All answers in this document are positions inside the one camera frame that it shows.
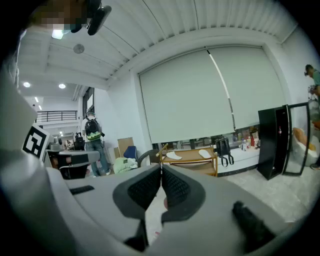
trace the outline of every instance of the ceiling light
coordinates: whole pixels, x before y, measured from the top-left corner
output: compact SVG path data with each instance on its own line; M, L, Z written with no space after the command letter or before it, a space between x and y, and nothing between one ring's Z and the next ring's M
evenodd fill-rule
M61 40L63 36L64 36L64 34L63 34L62 30L53 30L53 32L52 32L52 38L54 38L54 39Z

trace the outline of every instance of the black bag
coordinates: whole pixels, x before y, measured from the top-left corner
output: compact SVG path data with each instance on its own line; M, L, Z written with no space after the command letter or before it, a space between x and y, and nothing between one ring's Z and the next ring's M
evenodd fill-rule
M89 119L88 117L86 117L86 119L88 120L88 122L85 123L84 130L88 141L100 139L101 131L96 119Z
M75 134L74 150L85 150L85 141L81 136L81 132Z
M234 157L231 155L230 147L229 147L229 139L222 137L215 140L216 145L216 152L218 154L218 157L221 158L221 163L223 167L228 166L228 159L226 159L224 156L228 155L229 163L230 165L233 165L235 163Z

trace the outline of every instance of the balcony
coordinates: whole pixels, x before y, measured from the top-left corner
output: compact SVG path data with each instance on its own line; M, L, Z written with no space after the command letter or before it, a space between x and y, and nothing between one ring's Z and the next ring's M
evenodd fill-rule
M42 124L48 122L54 123L72 123L77 121L78 111L38 111L38 116L35 123Z

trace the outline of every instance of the roller blind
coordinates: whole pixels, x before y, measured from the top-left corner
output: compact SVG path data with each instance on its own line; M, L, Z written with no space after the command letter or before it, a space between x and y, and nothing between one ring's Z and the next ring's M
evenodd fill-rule
M140 76L152 143L232 133L228 98L208 53L190 53Z
M236 129L259 123L259 110L280 107L285 102L278 76L260 48L210 49L228 89Z

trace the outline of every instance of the black cabinet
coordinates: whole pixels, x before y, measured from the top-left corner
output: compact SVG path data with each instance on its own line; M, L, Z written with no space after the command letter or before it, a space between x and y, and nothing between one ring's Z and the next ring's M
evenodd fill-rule
M307 145L309 145L310 116L307 102L258 111L260 121L260 155L257 169L267 180L279 174L295 176L302 174L308 154L308 147L306 147L303 162L297 163L298 169L295 171L286 170L292 151L292 112L297 110L297 108L305 108Z

